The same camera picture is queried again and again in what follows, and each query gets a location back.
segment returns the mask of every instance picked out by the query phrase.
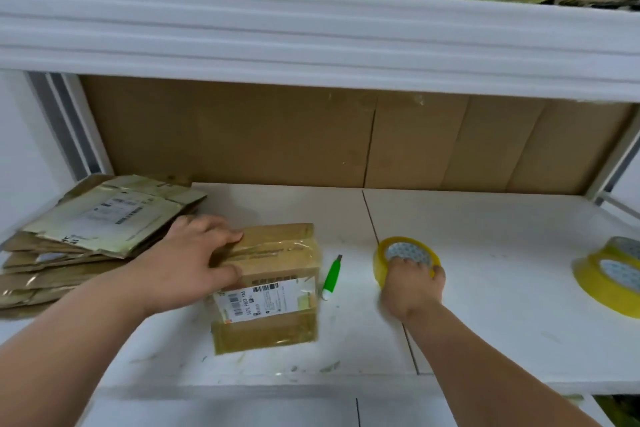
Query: forearm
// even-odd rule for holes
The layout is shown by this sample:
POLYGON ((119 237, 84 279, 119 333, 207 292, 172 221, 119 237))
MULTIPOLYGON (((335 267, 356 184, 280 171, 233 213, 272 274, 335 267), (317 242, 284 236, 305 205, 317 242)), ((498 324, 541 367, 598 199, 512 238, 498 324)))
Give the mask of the forearm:
POLYGON ((597 427, 441 304, 413 314, 406 326, 433 368, 459 427, 597 427))
POLYGON ((109 363, 145 318, 119 274, 79 287, 0 348, 3 425, 75 425, 109 363))

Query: hand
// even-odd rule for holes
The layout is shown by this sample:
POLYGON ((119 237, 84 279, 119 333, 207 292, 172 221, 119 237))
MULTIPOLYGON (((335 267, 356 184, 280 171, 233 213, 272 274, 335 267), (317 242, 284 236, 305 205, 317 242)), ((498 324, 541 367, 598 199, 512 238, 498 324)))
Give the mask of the hand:
POLYGON ((431 270, 428 265, 410 259, 391 259, 382 289, 382 304, 392 316, 405 323, 413 313, 442 302, 444 269, 433 267, 433 277, 431 270))
POLYGON ((162 240, 112 273, 119 274, 119 284, 132 286, 147 316, 178 309, 242 277, 235 266, 209 268, 211 254, 242 235, 221 216, 180 216, 162 240))

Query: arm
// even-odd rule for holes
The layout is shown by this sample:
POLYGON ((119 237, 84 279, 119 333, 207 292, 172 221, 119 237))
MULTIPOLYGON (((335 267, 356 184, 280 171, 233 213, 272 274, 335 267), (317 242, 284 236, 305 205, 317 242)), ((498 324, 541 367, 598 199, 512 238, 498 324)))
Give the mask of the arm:
POLYGON ((137 259, 52 305, 0 348, 3 425, 75 425, 109 363, 145 318, 237 281, 238 269, 209 269, 209 258, 241 237, 223 218, 182 216, 137 259))
POLYGON ((382 301, 429 361, 459 427, 598 427, 446 309, 444 270, 429 270, 396 257, 382 301))

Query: tape roll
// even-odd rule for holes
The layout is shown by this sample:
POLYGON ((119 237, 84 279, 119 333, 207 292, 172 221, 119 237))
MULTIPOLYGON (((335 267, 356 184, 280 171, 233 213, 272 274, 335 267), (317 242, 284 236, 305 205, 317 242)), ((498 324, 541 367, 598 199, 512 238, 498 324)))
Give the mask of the tape roll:
POLYGON ((640 242, 614 237, 573 268, 582 289, 620 314, 640 319, 640 242))
POLYGON ((387 238, 380 242, 376 253, 373 255, 373 275, 380 285, 380 288, 385 286, 389 261, 393 257, 412 259, 413 261, 422 262, 431 267, 440 265, 438 255, 418 240, 407 237, 387 238))

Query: person's left hand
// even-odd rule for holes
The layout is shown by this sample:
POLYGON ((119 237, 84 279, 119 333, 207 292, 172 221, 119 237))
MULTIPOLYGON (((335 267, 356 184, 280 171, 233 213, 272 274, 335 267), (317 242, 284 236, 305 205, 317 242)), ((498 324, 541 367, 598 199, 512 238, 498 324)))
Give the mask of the person's left hand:
POLYGON ((162 240, 112 273, 140 295, 145 315, 178 309, 237 282, 242 276, 239 268, 209 268, 209 259, 216 249, 242 236, 221 216, 180 216, 162 240))

